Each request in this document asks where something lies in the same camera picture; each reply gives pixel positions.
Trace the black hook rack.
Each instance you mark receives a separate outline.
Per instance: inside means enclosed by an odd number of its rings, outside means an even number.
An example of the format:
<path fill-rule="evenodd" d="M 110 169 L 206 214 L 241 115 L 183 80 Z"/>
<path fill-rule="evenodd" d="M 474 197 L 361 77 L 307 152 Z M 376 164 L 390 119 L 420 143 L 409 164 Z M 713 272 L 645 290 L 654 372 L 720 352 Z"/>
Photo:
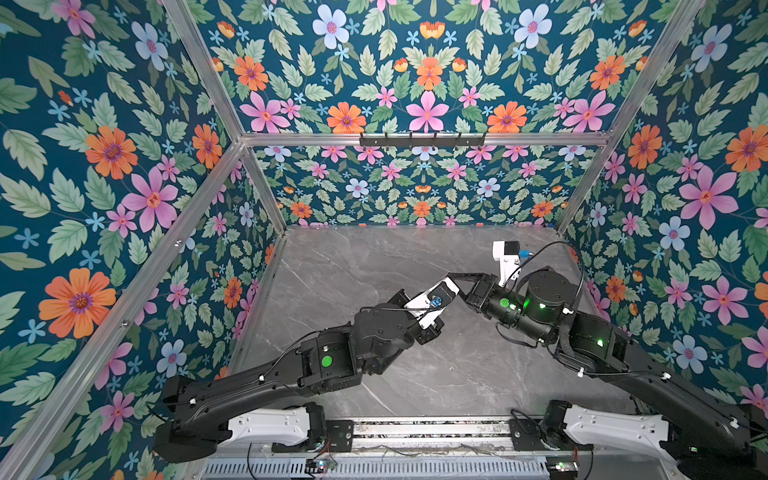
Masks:
<path fill-rule="evenodd" d="M 398 149 L 411 147 L 437 147 L 452 149 L 457 147 L 483 146 L 486 143 L 485 134 L 360 134 L 360 146 L 393 147 Z"/>

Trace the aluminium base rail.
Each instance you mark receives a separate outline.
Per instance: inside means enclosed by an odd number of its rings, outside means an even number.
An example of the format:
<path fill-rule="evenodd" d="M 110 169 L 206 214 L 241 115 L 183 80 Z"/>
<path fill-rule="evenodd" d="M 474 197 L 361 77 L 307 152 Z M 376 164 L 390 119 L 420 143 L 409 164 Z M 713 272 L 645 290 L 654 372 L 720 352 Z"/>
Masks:
<path fill-rule="evenodd" d="M 275 453 L 382 452 L 414 456 L 423 451 L 480 455 L 571 451 L 566 436 L 539 417 L 519 411 L 490 416 L 348 417 L 329 419 L 320 435 L 296 446 L 273 443 Z"/>

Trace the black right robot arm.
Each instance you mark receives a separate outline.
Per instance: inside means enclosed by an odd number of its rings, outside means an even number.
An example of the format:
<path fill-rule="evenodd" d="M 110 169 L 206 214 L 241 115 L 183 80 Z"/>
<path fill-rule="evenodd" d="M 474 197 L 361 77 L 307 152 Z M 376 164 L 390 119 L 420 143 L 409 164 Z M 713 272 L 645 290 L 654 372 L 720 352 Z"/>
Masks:
<path fill-rule="evenodd" d="M 552 347 L 554 359 L 579 376 L 596 378 L 646 404 L 650 414 L 621 415 L 552 402 L 564 435 L 653 456 L 689 479 L 764 479 L 767 455 L 761 412 L 728 404 L 654 360 L 603 318 L 577 310 L 579 288 L 549 268 L 526 275 L 524 293 L 489 274 L 451 274 L 447 292 L 430 300 L 445 307 L 459 297 L 474 312 Z"/>

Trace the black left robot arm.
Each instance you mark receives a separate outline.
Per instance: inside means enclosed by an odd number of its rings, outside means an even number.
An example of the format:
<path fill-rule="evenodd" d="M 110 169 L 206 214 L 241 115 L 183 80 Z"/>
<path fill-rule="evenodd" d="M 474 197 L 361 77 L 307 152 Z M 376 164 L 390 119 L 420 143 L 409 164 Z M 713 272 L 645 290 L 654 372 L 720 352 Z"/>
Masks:
<path fill-rule="evenodd" d="M 241 414 L 355 387 L 365 375 L 383 374 L 414 344 L 440 335 L 441 312 L 454 297 L 436 290 L 408 300 L 398 291 L 388 303 L 361 308 L 344 325 L 304 335 L 260 366 L 214 380 L 168 381 L 161 402 L 170 415 L 155 431 L 154 452 L 169 463 L 205 458 L 234 439 L 231 422 Z"/>

